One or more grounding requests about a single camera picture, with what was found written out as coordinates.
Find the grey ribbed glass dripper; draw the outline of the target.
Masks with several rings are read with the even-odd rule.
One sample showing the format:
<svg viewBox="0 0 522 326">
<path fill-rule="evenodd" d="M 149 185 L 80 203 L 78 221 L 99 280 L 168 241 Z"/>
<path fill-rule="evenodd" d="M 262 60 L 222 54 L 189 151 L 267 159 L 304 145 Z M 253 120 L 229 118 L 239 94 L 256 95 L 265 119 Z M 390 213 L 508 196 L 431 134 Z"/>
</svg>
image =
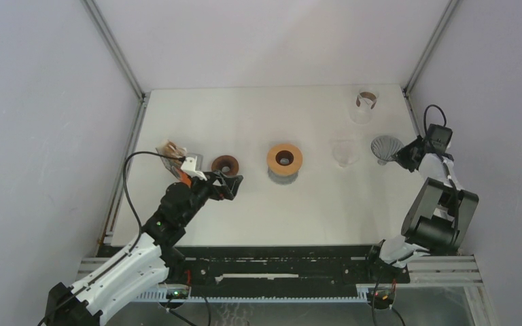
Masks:
<svg viewBox="0 0 522 326">
<path fill-rule="evenodd" d="M 372 140 L 370 149 L 381 166 L 395 161 L 395 155 L 404 147 L 402 141 L 390 135 L 381 135 Z"/>
</svg>

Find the grey glass carafe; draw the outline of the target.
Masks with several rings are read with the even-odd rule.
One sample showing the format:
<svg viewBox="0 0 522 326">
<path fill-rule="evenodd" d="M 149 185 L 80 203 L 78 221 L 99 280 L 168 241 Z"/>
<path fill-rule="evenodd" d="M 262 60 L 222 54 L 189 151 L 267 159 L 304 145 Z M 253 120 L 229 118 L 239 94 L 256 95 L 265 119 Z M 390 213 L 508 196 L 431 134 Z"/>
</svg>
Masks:
<svg viewBox="0 0 522 326">
<path fill-rule="evenodd" d="M 292 173 L 290 175 L 279 175 L 269 168 L 268 177 L 272 182 L 276 184 L 289 185 L 295 182 L 295 180 L 297 180 L 298 172 Z"/>
</svg>

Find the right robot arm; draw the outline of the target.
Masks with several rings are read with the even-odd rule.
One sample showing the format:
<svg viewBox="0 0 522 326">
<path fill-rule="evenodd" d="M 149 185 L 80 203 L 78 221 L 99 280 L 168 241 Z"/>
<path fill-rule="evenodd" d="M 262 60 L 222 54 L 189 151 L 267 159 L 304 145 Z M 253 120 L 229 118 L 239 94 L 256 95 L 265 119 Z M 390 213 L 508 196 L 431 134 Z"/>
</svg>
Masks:
<svg viewBox="0 0 522 326">
<path fill-rule="evenodd" d="M 479 197 L 459 184 L 447 146 L 418 138 L 401 149 L 397 163 L 425 179 L 403 221 L 400 234 L 372 246 L 366 257 L 366 275 L 376 283 L 393 268 L 430 255 L 457 253 L 479 203 Z"/>
</svg>

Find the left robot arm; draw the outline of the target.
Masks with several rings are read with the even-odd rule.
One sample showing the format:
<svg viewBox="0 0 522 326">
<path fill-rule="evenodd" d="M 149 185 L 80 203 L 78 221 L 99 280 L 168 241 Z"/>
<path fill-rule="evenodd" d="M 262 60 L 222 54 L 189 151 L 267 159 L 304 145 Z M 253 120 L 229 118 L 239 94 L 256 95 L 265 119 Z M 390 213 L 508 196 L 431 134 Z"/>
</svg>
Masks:
<svg viewBox="0 0 522 326">
<path fill-rule="evenodd" d="M 48 294 L 40 325 L 106 325 L 123 307 L 149 288 L 179 282 L 186 272 L 175 245 L 208 200 L 234 200 L 243 176 L 219 171 L 172 183 L 139 234 L 88 276 Z"/>
</svg>

